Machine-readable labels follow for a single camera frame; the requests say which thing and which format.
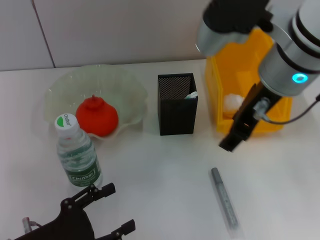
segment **white wall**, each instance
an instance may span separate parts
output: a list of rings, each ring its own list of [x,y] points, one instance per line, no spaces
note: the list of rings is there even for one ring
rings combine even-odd
[[[202,58],[210,0],[35,0],[57,67]],[[303,0],[272,0],[297,8]],[[30,0],[0,0],[0,71],[52,68]]]
[[[0,71],[52,68],[30,0],[0,0]]]
[[[196,32],[209,0],[36,0],[57,67],[203,58]]]

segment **pen holder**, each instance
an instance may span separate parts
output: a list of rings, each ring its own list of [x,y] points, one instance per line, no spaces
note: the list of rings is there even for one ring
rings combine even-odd
[[[160,135],[193,134],[198,97],[192,73],[158,75],[158,118]]]

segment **white bottle cap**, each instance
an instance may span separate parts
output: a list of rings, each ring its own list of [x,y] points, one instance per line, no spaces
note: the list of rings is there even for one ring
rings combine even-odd
[[[73,136],[80,128],[76,116],[71,113],[64,113],[58,116],[54,126],[58,136],[62,138]]]

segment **white tabletop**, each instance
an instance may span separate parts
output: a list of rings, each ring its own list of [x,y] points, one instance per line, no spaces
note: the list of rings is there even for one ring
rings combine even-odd
[[[148,91],[143,123],[112,141],[94,141],[103,184],[116,193],[85,208],[95,237],[134,219],[124,240],[230,239],[210,170],[217,167],[248,240],[319,239],[320,111],[234,153],[218,147],[204,60],[123,65]],[[73,68],[0,72],[0,240],[23,232],[22,218],[46,224],[72,196],[56,155],[57,136],[43,120],[44,93]],[[160,136],[157,75],[193,73],[199,94],[193,135]],[[294,100],[295,116],[320,81]]]

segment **black cable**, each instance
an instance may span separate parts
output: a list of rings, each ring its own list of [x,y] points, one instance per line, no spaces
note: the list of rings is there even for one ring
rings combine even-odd
[[[300,115],[296,116],[295,118],[293,118],[289,121],[272,121],[266,115],[264,115],[262,117],[262,120],[267,123],[275,124],[275,125],[290,124],[290,123],[293,123],[293,122],[297,121],[298,119],[302,118],[304,115],[306,115],[319,101],[320,101],[320,94],[318,96],[316,96],[315,101],[303,113],[301,113]]]

